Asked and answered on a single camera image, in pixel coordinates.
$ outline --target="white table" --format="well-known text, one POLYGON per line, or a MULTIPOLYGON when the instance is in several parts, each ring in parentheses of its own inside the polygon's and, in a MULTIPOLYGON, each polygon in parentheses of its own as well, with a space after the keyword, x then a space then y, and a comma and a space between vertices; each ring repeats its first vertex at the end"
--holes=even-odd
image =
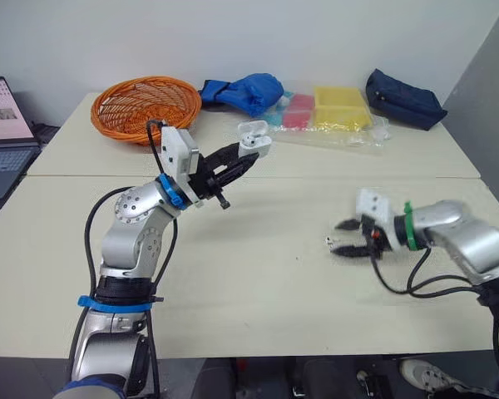
MULTIPOLYGON (((156 176, 149 147, 101 135, 91 124, 89 94, 28 171, 29 175, 156 176)), ((236 126, 246 116, 201 112, 193 135, 204 155, 238 141, 236 126)), ((393 138, 380 150, 324 149, 274 143, 249 177, 456 177, 479 174, 442 124, 430 131, 391 126, 393 138)))
MULTIPOLYGON (((22 182, 0 213, 0 356, 67 355, 80 312, 75 303, 88 291, 86 216, 108 190, 146 181, 28 176, 22 182)), ((396 210, 405 200, 414 206, 464 200, 478 217, 499 226, 499 204, 476 179, 243 178, 225 190, 229 210, 211 200, 180 217, 180 239, 161 286, 166 301, 154 307, 159 356, 491 348, 491 317, 473 294, 395 296, 380 285, 366 259, 329 253, 324 239, 353 214, 362 186, 389 195, 396 210)), ((93 225, 96 263, 112 207, 112 201, 102 207, 93 225)), ((169 239, 170 229, 164 250, 169 239)), ((385 254, 382 271, 403 286, 419 256, 385 254)), ((437 273, 459 273, 438 249, 419 278, 437 273)))

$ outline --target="green ring collar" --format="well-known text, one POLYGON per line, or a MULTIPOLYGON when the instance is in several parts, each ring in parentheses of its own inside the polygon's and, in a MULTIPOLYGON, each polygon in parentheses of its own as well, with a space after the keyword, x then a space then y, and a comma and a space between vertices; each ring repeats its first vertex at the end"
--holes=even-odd
POLYGON ((413 207, 410 201, 405 203, 405 231, 407 232, 408 248, 417 251, 416 239, 414 238, 413 207))

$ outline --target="yellow plastic container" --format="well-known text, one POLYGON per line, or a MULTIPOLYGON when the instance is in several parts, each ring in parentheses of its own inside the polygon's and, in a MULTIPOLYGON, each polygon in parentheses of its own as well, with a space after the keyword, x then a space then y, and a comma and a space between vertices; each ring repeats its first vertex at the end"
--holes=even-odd
POLYGON ((371 114, 359 89, 314 88, 314 127, 359 131, 372 124, 371 114))

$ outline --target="silver robotic arm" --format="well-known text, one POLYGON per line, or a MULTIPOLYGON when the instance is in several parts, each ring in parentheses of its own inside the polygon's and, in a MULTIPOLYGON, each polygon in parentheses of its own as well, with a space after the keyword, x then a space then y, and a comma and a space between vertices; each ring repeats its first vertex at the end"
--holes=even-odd
POLYGON ((388 198, 368 189, 359 191, 356 213, 356 219, 346 220, 337 228, 361 228, 367 240, 366 247, 336 246, 330 243, 331 251, 342 256, 369 257, 379 280, 393 293, 411 294, 416 298, 435 298, 459 291, 476 293, 478 302, 488 307, 494 318, 493 341, 499 366, 499 229, 475 218, 468 207, 458 201, 444 200, 417 209, 406 203, 405 213, 395 214, 388 198), (471 287, 418 294, 417 290, 430 282, 413 287, 412 280, 430 254, 431 247, 444 248, 466 278, 446 275, 430 280, 458 279, 469 283, 471 287), (377 259, 386 250, 399 251, 403 248, 412 251, 426 249, 427 252, 411 272, 407 289, 397 290, 384 281, 378 270, 377 259))
POLYGON ((81 334, 72 344, 71 382, 56 399, 137 396, 145 387, 150 363, 156 378, 150 309, 162 300, 155 296, 156 288, 175 244, 175 219, 182 210, 201 206, 213 196, 228 208, 222 188, 267 155, 267 127, 264 121, 241 124, 240 143, 204 157, 188 131, 162 126, 163 173, 146 185, 123 190, 116 201, 115 219, 102 241, 97 287, 78 301, 84 313, 78 322, 81 334), (225 168, 216 174, 220 166, 225 168), (170 223, 174 238, 154 279, 161 238, 170 223), (142 333, 146 327, 148 336, 142 333))

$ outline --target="laptop keyboard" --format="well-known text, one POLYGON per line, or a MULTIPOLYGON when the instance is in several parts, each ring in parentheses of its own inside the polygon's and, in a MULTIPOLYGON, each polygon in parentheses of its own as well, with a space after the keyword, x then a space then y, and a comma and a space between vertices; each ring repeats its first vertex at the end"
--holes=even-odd
POLYGON ((30 150, 0 151, 0 172, 19 170, 30 153, 30 150))

